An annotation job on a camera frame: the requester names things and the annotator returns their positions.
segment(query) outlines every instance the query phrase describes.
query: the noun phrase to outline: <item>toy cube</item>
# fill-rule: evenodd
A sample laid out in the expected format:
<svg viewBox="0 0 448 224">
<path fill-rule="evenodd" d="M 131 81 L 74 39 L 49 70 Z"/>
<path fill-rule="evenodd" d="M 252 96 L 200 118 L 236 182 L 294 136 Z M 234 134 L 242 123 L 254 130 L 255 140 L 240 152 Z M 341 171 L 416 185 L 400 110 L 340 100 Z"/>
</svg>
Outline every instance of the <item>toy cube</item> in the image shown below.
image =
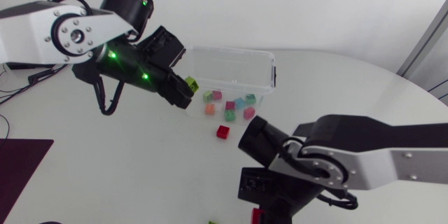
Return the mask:
<svg viewBox="0 0 448 224">
<path fill-rule="evenodd" d="M 224 112 L 224 116 L 225 116 L 225 120 L 228 121 L 228 122 L 231 122 L 231 121 L 235 120 L 235 118 L 237 117 L 235 115 L 235 111 L 233 109 L 226 110 Z"/>
<path fill-rule="evenodd" d="M 244 109 L 244 119 L 249 120 L 255 115 L 255 109 L 252 107 L 248 107 Z"/>
<path fill-rule="evenodd" d="M 234 102 L 237 109 L 242 109 L 246 106 L 246 102 L 242 98 L 238 98 Z"/>
<path fill-rule="evenodd" d="M 205 113 L 207 115 L 214 115 L 215 114 L 215 104 L 205 105 Z"/>
<path fill-rule="evenodd" d="M 185 79 L 185 82 L 187 83 L 188 87 L 195 93 L 199 89 L 199 85 L 197 84 L 196 80 L 193 77 L 187 77 Z"/>
<path fill-rule="evenodd" d="M 213 99 L 216 101 L 216 100 L 220 100 L 220 99 L 222 99 L 223 98 L 223 93 L 221 92 L 221 91 L 217 91 L 217 90 L 214 90 L 213 91 Z"/>
<path fill-rule="evenodd" d="M 252 219 L 251 219 L 251 224 L 260 224 L 260 220 L 261 220 L 261 215 L 264 213 L 265 211 L 261 210 L 261 209 L 256 209 L 254 208 L 252 210 Z"/>
<path fill-rule="evenodd" d="M 235 110 L 235 102 L 234 101 L 226 101 L 225 102 L 225 110 Z"/>
<path fill-rule="evenodd" d="M 213 100 L 213 93 L 209 90 L 203 94 L 204 102 L 211 102 Z"/>
<path fill-rule="evenodd" d="M 222 139 L 227 139 L 229 133 L 230 133 L 229 127 L 220 125 L 218 131 L 216 132 L 216 136 Z"/>
<path fill-rule="evenodd" d="M 254 94 L 247 94 L 246 95 L 246 103 L 248 105 L 255 104 L 256 102 L 257 102 L 257 99 L 255 98 Z"/>
</svg>

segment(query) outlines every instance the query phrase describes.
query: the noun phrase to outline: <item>plastic box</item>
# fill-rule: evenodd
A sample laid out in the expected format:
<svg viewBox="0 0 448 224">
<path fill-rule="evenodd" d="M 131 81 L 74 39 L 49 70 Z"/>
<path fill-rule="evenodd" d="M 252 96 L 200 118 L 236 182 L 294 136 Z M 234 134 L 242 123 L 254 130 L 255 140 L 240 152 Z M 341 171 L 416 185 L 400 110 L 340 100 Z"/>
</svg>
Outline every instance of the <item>plastic box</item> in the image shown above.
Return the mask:
<svg viewBox="0 0 448 224">
<path fill-rule="evenodd" d="M 263 96 L 275 89 L 275 58 L 270 52 L 202 46 L 186 49 L 174 72 L 182 78 L 191 76 L 199 84 L 199 90 L 186 109 L 189 116 L 225 122 L 225 102 L 254 94 L 257 102 L 250 106 L 257 111 Z M 220 90 L 223 94 L 220 101 L 213 101 L 214 115 L 205 113 L 203 94 L 209 90 Z M 247 125 L 251 121 L 244 119 L 244 109 L 237 109 L 235 113 L 236 120 L 228 123 Z"/>
</svg>

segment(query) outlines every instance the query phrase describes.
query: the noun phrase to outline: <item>green cube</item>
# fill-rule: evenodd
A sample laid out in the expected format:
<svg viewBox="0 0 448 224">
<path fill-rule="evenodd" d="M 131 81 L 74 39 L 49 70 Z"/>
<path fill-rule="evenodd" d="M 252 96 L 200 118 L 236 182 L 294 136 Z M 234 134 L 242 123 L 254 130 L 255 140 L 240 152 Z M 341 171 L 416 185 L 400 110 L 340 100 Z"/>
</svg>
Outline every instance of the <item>green cube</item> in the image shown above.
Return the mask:
<svg viewBox="0 0 448 224">
<path fill-rule="evenodd" d="M 185 79 L 185 82 L 187 83 L 188 87 L 193 91 L 194 93 L 199 89 L 199 85 L 197 84 L 196 80 L 193 77 L 187 77 Z"/>
<path fill-rule="evenodd" d="M 211 102 L 211 101 L 213 101 L 213 92 L 212 91 L 206 91 L 204 94 L 203 94 L 203 98 L 204 98 L 204 102 L 205 103 L 208 103 L 208 102 Z"/>
<path fill-rule="evenodd" d="M 254 94 L 246 94 L 246 103 L 248 105 L 255 104 L 257 102 L 257 99 L 255 98 Z"/>
<path fill-rule="evenodd" d="M 235 111 L 233 109 L 226 110 L 224 112 L 224 116 L 225 116 L 225 120 L 228 121 L 228 122 L 234 121 L 235 118 L 237 117 L 235 115 Z"/>
</svg>

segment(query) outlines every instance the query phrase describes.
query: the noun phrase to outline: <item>table surface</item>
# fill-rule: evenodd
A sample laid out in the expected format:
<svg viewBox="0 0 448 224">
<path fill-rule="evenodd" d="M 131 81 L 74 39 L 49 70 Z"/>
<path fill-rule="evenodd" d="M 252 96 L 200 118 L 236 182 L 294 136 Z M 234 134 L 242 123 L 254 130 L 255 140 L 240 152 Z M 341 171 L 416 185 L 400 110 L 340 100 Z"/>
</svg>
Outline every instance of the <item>table surface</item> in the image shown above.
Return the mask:
<svg viewBox="0 0 448 224">
<path fill-rule="evenodd" d="M 326 114 L 370 116 L 391 125 L 448 122 L 448 108 L 379 67 L 339 55 L 273 51 L 277 87 L 259 115 L 285 132 Z M 0 87 L 18 88 L 18 73 Z M 116 81 L 106 80 L 108 96 Z M 217 121 L 192 118 L 158 94 L 126 85 L 114 115 L 99 112 L 91 86 L 70 70 L 0 107 L 10 138 L 54 139 L 7 223 L 249 224 L 256 205 L 237 199 L 242 167 L 260 165 L 228 140 Z M 0 131 L 5 129 L 0 124 Z M 347 211 L 314 200 L 294 223 L 448 223 L 448 185 L 398 181 L 353 191 Z"/>
</svg>

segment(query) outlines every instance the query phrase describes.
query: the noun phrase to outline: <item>orange cube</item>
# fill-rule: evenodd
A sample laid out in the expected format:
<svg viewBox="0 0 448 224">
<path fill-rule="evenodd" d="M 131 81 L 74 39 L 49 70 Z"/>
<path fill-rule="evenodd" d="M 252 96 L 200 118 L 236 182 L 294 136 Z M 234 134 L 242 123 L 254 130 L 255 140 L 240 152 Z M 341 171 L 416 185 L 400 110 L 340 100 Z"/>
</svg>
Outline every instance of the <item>orange cube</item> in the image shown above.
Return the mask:
<svg viewBox="0 0 448 224">
<path fill-rule="evenodd" d="M 207 115 L 214 115 L 215 114 L 215 104 L 206 104 L 205 105 L 205 113 Z"/>
</svg>

